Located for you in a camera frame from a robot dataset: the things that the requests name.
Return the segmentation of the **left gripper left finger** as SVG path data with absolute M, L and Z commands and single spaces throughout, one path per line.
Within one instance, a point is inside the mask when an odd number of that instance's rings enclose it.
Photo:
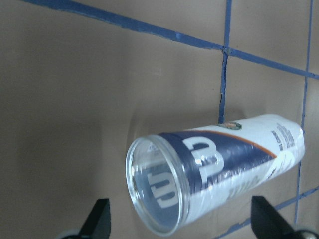
M 108 239 L 111 234 L 109 199 L 98 199 L 79 230 L 61 233 L 57 239 Z

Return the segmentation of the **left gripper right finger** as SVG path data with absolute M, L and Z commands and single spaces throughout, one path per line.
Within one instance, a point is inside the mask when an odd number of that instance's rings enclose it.
M 263 196 L 251 199 L 251 229 L 258 239 L 317 239 L 310 229 L 290 225 Z

